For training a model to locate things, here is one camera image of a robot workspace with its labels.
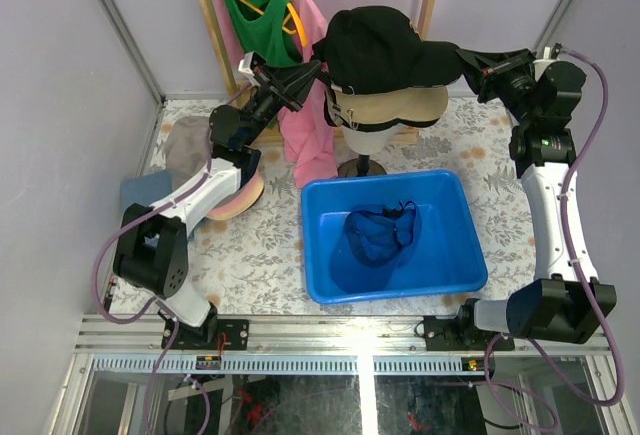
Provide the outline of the black baseball cap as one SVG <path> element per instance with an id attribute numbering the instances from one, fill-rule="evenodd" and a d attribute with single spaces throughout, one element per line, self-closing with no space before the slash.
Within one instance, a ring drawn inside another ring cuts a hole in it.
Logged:
<path id="1" fill-rule="evenodd" d="M 381 130 L 387 129 L 396 124 L 403 124 L 399 120 L 394 120 L 390 123 L 384 123 L 384 124 L 378 124 L 378 125 L 376 124 L 365 125 L 365 124 L 356 124 L 356 123 L 347 122 L 346 115 L 340 114 L 340 108 L 334 104 L 336 92 L 339 92 L 339 91 L 334 91 L 330 89 L 325 90 L 324 116 L 327 124 L 331 127 L 346 127 L 346 128 L 354 129 L 357 131 L 374 132 L 374 131 L 381 131 Z M 408 125 L 408 124 L 403 124 L 403 125 L 406 125 L 409 127 L 416 127 L 416 128 L 427 128 L 432 125 L 435 125 L 438 120 L 431 121 L 431 122 L 417 123 L 416 125 Z"/>
<path id="2" fill-rule="evenodd" d="M 425 41 L 410 19 L 388 6 L 337 12 L 313 55 L 331 83 L 349 95 L 447 86 L 462 76 L 458 46 Z"/>

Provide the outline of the blue cap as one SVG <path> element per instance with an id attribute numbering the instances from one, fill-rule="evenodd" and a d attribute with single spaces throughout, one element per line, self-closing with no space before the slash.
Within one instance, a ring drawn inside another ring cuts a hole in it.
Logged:
<path id="1" fill-rule="evenodd" d="M 386 290 L 396 268 L 413 255 L 421 231 L 419 209 L 412 201 L 350 212 L 331 253 L 331 280 L 348 295 Z"/>

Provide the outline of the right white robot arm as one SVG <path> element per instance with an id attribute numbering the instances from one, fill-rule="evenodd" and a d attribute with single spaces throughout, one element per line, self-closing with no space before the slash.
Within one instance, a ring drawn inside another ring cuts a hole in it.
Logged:
<path id="1" fill-rule="evenodd" d="M 586 247 L 576 198 L 581 153 L 569 129 L 585 72 L 560 59 L 560 45 L 537 57 L 528 49 L 483 53 L 460 49 L 462 73 L 481 103 L 500 100 L 512 122 L 509 154 L 526 193 L 536 243 L 531 283 L 504 300 L 467 301 L 458 342 L 478 349 L 492 333 L 585 343 L 617 302 Z"/>

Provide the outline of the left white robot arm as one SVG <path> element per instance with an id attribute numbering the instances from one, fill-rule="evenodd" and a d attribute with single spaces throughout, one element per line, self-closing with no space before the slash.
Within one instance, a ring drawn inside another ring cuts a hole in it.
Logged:
<path id="1" fill-rule="evenodd" d="M 221 335 L 216 306 L 188 279 L 188 237 L 211 210 L 249 186 L 261 157 L 253 142 L 281 109 L 302 110 L 322 76 L 322 63 L 279 68 L 251 52 L 240 70 L 256 91 L 240 108 L 224 104 L 212 110 L 203 167 L 152 205 L 130 205 L 115 243 L 114 273 L 150 293 L 177 340 L 201 350 Z"/>

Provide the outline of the grey bucket hat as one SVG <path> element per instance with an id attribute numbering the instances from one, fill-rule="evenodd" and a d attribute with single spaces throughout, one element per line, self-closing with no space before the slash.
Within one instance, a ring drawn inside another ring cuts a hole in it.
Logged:
<path id="1" fill-rule="evenodd" d="M 172 189 L 180 188 L 211 159 L 209 119 L 185 116 L 177 120 L 164 145 Z"/>

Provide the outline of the khaki hat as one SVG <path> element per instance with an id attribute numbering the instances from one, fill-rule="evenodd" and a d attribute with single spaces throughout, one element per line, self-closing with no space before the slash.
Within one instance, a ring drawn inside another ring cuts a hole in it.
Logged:
<path id="1" fill-rule="evenodd" d="M 446 87 L 406 88 L 387 93 L 349 95 L 335 93 L 334 104 L 346 121 L 356 124 L 384 124 L 399 120 L 403 124 L 438 120 L 448 105 Z"/>

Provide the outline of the blue plastic bin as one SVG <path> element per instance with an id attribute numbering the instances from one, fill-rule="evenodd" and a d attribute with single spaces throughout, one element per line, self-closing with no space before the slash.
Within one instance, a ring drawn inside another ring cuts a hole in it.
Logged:
<path id="1" fill-rule="evenodd" d="M 329 275 L 346 216 L 365 205 L 412 201 L 422 231 L 407 263 L 384 291 L 348 295 Z M 459 178 L 447 170 L 322 180 L 301 194 L 306 287 L 320 304 L 476 291 L 488 270 Z"/>

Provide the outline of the beige mannequin head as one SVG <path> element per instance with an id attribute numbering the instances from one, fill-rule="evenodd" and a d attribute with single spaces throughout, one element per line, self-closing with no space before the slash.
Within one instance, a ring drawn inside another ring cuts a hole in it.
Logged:
<path id="1" fill-rule="evenodd" d="M 406 128 L 406 125 L 396 124 L 387 129 L 374 132 L 363 132 L 342 127 L 346 145 L 357 154 L 356 158 L 342 163 L 338 167 L 340 178 L 385 175 L 385 169 L 371 156 L 380 152 L 391 138 Z"/>

